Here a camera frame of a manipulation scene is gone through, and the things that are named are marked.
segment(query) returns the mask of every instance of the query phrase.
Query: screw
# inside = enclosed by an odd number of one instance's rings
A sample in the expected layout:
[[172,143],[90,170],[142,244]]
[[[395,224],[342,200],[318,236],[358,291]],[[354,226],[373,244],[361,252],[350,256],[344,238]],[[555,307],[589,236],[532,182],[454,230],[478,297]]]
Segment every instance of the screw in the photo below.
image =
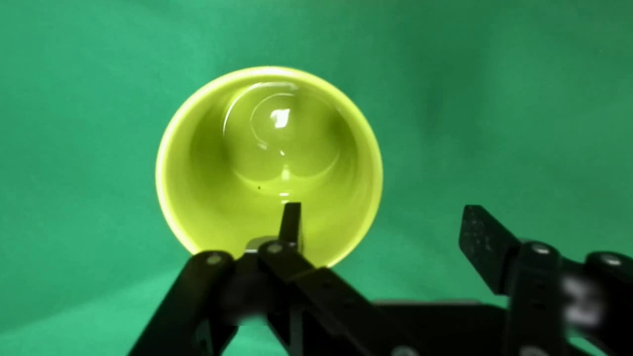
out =
[[549,256],[549,248],[541,246],[541,244],[534,244],[532,250],[538,254],[538,256]]
[[621,265],[621,259],[617,256],[601,256],[601,261],[613,267]]
[[269,246],[269,254],[280,254],[280,252],[282,252],[282,246],[278,246],[278,244]]
[[207,265],[217,265],[217,263],[221,263],[221,256],[219,256],[219,254],[213,254],[213,256],[205,257],[205,263],[207,263]]
[[522,346],[518,356],[547,356],[547,352],[538,346]]
[[395,346],[395,348],[391,350],[391,356],[417,356],[417,352],[415,352],[413,348],[401,345],[401,346]]

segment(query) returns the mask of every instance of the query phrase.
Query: green backdrop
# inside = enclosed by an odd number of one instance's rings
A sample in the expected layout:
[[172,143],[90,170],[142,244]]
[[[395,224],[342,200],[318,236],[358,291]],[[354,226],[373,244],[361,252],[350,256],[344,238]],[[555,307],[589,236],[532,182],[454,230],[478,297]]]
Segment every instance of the green backdrop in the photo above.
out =
[[[462,204],[579,259],[633,254],[629,0],[1,0],[0,354],[124,354],[185,261],[160,135],[205,81],[290,66],[346,91],[383,155],[336,271],[369,299],[496,303]],[[227,354],[278,354],[247,323]]]

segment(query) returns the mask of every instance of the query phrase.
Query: yellow cup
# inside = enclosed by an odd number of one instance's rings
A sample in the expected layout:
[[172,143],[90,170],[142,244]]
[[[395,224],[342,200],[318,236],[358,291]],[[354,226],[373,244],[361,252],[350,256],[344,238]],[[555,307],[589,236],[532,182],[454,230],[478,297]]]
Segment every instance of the yellow cup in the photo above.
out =
[[300,254],[334,265],[369,230],[381,159],[358,107],[288,68],[249,68],[197,89],[172,117],[156,163],[160,210],[189,252],[276,236],[300,202]]

